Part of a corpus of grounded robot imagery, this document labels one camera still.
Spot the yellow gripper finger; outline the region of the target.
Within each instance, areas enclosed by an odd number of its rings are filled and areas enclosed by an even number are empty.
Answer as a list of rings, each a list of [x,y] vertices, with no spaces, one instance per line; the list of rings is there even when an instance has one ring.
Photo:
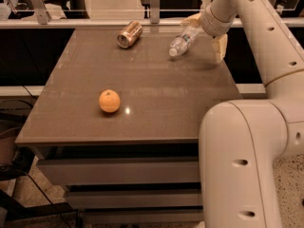
[[[200,27],[201,26],[201,13],[196,13],[184,18],[180,22],[183,26]]]
[[[220,63],[226,55],[227,44],[228,44],[227,34],[217,36],[211,42],[218,63]]]

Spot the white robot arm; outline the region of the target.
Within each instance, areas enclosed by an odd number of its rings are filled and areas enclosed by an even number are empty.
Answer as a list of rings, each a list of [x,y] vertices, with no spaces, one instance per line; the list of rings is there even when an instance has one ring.
[[[205,228],[282,228],[275,159],[304,149],[304,50],[269,0],[213,0],[193,17],[212,36],[240,19],[266,90],[213,106],[199,130]]]

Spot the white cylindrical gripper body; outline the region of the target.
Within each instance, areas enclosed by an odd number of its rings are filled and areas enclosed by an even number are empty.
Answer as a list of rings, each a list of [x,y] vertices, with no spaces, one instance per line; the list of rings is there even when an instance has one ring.
[[[221,36],[229,30],[236,16],[236,10],[230,6],[220,8],[210,4],[201,13],[201,27],[211,36]]]

